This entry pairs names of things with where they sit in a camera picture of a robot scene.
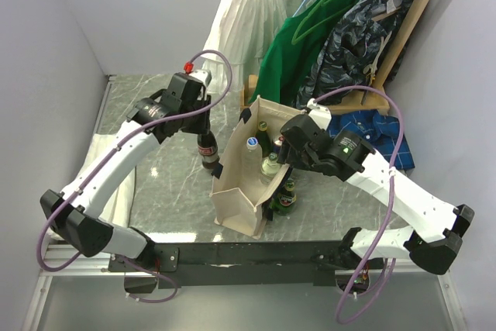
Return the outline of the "red bull can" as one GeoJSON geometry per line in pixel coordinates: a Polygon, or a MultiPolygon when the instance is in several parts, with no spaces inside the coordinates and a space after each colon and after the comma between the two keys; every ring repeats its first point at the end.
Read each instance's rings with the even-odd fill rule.
{"type": "Polygon", "coordinates": [[[273,138],[273,152],[276,155],[280,155],[284,150],[284,137],[279,134],[273,138]]]}

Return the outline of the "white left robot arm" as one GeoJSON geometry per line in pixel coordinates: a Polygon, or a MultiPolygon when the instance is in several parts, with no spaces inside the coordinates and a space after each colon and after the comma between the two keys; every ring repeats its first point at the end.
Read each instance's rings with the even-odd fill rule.
{"type": "Polygon", "coordinates": [[[155,260],[154,242],[145,233],[101,218],[104,207],[125,178],[149,153],[175,133],[204,134],[209,129],[212,97],[209,71],[179,72],[169,85],[139,100],[127,114],[113,142],[62,191],[40,198],[47,228],[93,257],[113,253],[127,257],[139,271],[155,260]]]}

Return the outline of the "clear water bottle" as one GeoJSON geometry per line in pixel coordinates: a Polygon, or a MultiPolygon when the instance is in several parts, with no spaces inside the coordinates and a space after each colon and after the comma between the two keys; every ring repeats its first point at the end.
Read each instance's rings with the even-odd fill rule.
{"type": "Polygon", "coordinates": [[[256,137],[249,137],[243,148],[242,168],[243,179],[251,181],[260,177],[260,168],[263,159],[262,147],[256,137]]]}

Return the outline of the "beige canvas tote bag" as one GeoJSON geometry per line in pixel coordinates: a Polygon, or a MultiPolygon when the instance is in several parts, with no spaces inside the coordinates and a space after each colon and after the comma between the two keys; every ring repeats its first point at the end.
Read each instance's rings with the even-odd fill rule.
{"type": "Polygon", "coordinates": [[[282,166],[270,182],[263,182],[262,159],[258,158],[253,166],[248,165],[243,156],[246,143],[256,134],[259,122],[267,123],[268,134],[273,138],[287,121],[300,113],[262,98],[243,110],[213,172],[210,197],[215,208],[215,223],[245,236],[260,238],[267,222],[263,204],[270,201],[284,183],[289,166],[282,166]]]}

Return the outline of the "green gold-capped glass bottle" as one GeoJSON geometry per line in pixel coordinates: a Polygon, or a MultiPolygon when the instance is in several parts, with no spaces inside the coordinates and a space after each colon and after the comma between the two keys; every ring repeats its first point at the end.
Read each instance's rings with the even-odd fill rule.
{"type": "Polygon", "coordinates": [[[262,149],[263,158],[268,157],[272,152],[272,139],[268,133],[268,125],[265,121],[260,121],[257,125],[256,138],[262,149]]]}

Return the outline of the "clear Chang soda bottle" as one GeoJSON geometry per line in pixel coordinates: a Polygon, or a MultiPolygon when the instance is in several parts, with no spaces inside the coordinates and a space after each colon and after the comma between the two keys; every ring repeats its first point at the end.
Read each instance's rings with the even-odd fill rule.
{"type": "Polygon", "coordinates": [[[264,185],[269,185],[281,169],[281,164],[279,164],[277,160],[277,153],[270,153],[266,158],[263,159],[260,167],[260,181],[264,185]]]}

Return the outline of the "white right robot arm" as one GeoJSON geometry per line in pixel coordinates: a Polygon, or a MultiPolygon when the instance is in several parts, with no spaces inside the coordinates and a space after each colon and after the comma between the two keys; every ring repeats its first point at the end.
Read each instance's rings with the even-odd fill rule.
{"type": "Polygon", "coordinates": [[[367,259],[409,259],[431,274],[443,275],[456,259],[474,218],[468,205],[454,206],[394,171],[366,140],[348,130],[331,137],[308,114],[281,127],[281,163],[313,171],[365,191],[407,222],[400,229],[352,228],[339,244],[336,261],[358,267],[367,259]]]}

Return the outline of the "dark cola bottle red cap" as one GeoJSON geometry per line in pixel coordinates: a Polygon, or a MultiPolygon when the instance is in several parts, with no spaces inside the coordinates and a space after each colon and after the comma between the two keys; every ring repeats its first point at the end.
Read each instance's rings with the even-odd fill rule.
{"type": "Polygon", "coordinates": [[[213,169],[219,162],[218,144],[211,130],[197,135],[198,153],[205,169],[213,169]]]}

